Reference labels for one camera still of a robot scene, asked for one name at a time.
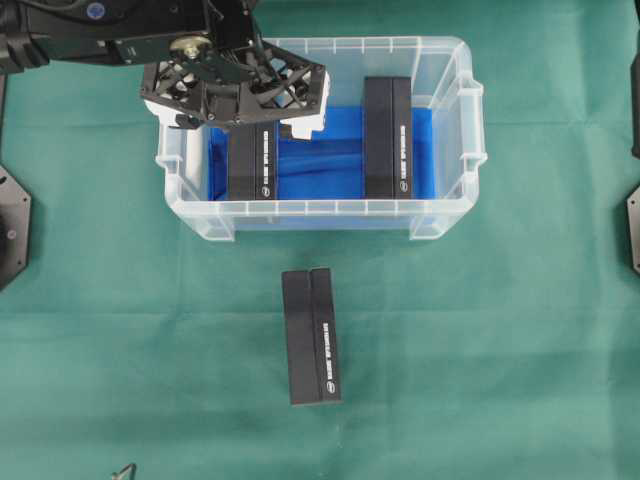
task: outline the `black robotic arm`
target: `black robotic arm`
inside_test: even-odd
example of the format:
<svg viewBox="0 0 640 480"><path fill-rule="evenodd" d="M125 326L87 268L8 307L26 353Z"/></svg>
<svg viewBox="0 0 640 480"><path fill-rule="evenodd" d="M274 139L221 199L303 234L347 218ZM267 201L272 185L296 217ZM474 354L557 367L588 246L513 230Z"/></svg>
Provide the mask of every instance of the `black robotic arm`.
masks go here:
<svg viewBox="0 0 640 480"><path fill-rule="evenodd" d="M0 0L0 74L50 60L145 65L176 123L229 128L320 113L325 68L271 45L258 0Z"/></svg>

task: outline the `green tablecloth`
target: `green tablecloth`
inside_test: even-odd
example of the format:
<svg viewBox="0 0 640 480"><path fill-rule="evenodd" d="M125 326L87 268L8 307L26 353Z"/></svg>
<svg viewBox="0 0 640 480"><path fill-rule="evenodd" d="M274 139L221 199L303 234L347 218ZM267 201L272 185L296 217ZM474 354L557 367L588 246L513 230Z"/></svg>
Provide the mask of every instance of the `green tablecloth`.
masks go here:
<svg viewBox="0 0 640 480"><path fill-rule="evenodd" d="M443 239L173 216L140 69L10 80L34 195L0 296L3 478L635 479L631 0L266 0L269 36L455 35L486 87L477 207ZM280 273L333 269L344 404L294 409Z"/></svg>

